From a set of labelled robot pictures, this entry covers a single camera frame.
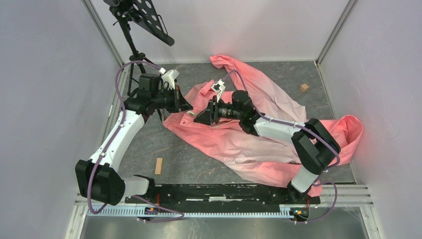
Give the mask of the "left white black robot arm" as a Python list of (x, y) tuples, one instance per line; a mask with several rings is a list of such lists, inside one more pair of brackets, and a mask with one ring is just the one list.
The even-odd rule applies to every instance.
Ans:
[(118, 169), (134, 136), (154, 112), (192, 110), (176, 84), (178, 75), (177, 70), (169, 70), (162, 76), (149, 73), (140, 76), (139, 86), (124, 100), (124, 107), (105, 141), (89, 160), (79, 160), (75, 166), (81, 196), (109, 205), (132, 195), (145, 203), (156, 198), (153, 179), (140, 175), (123, 179)]

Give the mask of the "black perforated music stand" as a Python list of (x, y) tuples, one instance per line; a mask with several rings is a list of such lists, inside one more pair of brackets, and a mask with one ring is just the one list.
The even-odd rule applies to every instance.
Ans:
[(167, 44), (173, 46), (175, 40), (169, 36), (162, 16), (157, 13), (153, 2), (150, 0), (104, 0), (109, 6), (109, 11), (116, 18), (132, 55), (130, 61), (146, 61), (152, 63), (143, 52), (139, 52), (130, 34), (129, 22), (134, 22), (144, 30)]

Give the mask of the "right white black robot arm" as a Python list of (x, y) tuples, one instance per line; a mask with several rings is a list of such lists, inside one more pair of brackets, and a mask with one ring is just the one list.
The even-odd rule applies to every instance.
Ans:
[(246, 91), (234, 91), (231, 103), (213, 96), (194, 122), (214, 126), (220, 119), (239, 120), (241, 129), (247, 134), (294, 146), (301, 167), (287, 185), (287, 195), (293, 203), (300, 203), (307, 197), (311, 186), (332, 162), (340, 162), (341, 147), (321, 121), (312, 118), (307, 122), (294, 122), (266, 116), (255, 107)]

